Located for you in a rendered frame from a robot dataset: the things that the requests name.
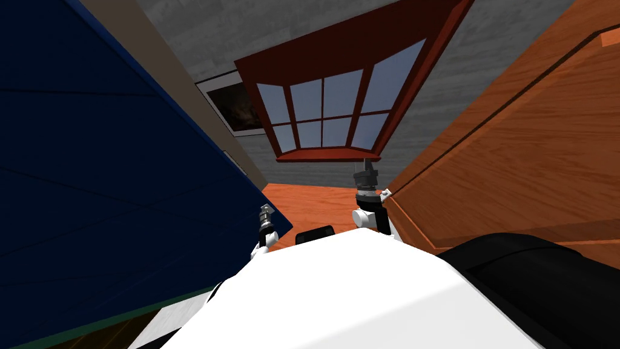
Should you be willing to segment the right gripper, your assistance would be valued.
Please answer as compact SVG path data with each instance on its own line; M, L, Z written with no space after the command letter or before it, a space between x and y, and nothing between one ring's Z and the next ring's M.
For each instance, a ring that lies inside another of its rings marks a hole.
M372 161L369 158L364 158L363 170L354 173L355 177L377 177L378 171L374 170Z

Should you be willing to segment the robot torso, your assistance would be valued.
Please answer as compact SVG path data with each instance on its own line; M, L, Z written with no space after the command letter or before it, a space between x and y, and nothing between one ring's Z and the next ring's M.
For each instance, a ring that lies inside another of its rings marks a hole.
M446 261L367 228L163 307L128 349L544 349Z

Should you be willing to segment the white framed dark picture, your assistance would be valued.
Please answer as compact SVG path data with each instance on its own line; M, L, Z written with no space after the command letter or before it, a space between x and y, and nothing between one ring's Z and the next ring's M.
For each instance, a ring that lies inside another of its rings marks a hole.
M204 79L196 86L235 138L265 133L237 70Z

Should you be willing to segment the red framed window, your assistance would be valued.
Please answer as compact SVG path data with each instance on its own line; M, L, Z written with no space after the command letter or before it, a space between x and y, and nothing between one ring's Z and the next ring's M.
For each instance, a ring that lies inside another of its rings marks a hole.
M378 161L475 0L398 0L236 60L275 158Z

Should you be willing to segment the brown wooden door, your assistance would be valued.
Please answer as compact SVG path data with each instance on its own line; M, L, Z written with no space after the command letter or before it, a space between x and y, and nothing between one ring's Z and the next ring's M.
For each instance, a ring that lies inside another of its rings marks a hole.
M524 233L620 269L620 0L575 0L389 188L429 253Z

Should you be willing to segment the dark blue door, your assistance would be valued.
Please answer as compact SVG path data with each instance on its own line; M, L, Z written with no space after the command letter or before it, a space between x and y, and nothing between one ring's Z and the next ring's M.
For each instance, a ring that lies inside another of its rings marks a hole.
M267 203L79 0L0 0L0 349L233 276Z

